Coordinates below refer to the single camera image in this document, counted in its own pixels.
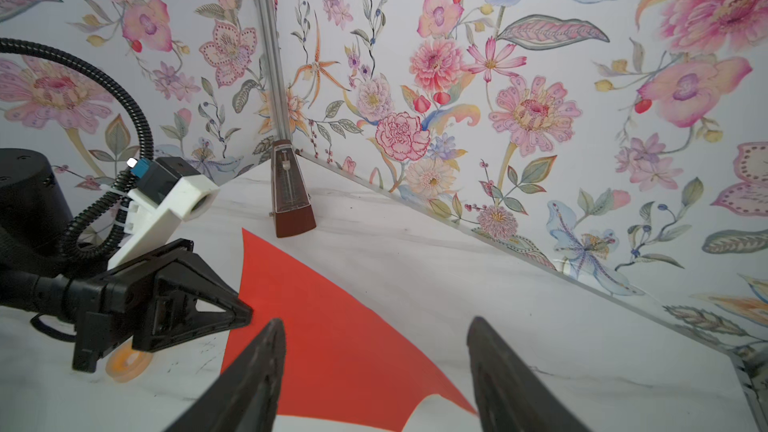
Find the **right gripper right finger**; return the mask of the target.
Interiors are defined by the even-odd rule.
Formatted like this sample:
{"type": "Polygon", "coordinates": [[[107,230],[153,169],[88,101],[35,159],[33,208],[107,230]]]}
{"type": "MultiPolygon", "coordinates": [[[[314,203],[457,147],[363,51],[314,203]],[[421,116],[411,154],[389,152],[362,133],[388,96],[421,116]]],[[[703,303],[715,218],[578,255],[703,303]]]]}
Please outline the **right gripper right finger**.
{"type": "Polygon", "coordinates": [[[472,320],[467,347],[484,431],[588,431],[486,319],[477,316],[472,320]]]}

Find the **red square paper sheet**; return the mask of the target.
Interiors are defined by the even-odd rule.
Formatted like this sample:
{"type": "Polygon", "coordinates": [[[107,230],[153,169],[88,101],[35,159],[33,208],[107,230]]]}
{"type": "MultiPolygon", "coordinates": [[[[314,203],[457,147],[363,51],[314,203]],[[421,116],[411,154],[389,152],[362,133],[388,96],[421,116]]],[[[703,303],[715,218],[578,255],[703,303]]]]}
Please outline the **red square paper sheet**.
{"type": "Polygon", "coordinates": [[[402,431],[437,396],[474,419],[474,406],[414,344],[310,267],[243,231],[240,299],[251,323],[230,332],[228,369],[272,319],[283,323],[286,358],[278,412],[402,431]]]}

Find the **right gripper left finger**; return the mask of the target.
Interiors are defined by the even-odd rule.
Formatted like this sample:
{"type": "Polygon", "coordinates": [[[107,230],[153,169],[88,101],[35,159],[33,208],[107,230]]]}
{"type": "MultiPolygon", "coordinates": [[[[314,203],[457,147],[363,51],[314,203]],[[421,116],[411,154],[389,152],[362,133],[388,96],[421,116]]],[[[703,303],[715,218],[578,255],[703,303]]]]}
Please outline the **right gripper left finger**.
{"type": "Polygon", "coordinates": [[[285,359],[284,324],[273,319],[167,429],[270,432],[277,417],[285,359]]]}

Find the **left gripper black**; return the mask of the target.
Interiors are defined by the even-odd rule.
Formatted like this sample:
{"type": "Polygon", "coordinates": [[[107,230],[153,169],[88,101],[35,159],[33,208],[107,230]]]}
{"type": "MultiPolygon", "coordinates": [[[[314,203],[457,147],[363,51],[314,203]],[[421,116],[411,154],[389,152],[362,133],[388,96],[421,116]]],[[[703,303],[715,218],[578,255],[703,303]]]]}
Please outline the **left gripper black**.
{"type": "Polygon", "coordinates": [[[33,327],[74,345],[72,369],[94,372],[128,339],[158,352],[250,324],[253,309],[177,239],[90,278],[1,272],[1,304],[33,312],[33,327]]]}

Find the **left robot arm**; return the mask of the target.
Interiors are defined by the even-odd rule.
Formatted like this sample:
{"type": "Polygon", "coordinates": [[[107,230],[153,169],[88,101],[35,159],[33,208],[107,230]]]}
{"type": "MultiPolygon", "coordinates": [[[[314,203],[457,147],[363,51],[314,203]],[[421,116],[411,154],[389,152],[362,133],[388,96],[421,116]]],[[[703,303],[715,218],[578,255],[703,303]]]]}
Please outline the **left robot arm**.
{"type": "Polygon", "coordinates": [[[66,258],[58,245],[71,213],[47,158],[1,152],[1,303],[32,313],[40,332],[73,346],[72,366],[92,373],[125,342],[157,352],[244,327],[253,312],[175,237],[218,189],[185,160],[131,160],[128,240],[107,257],[66,258]]]}

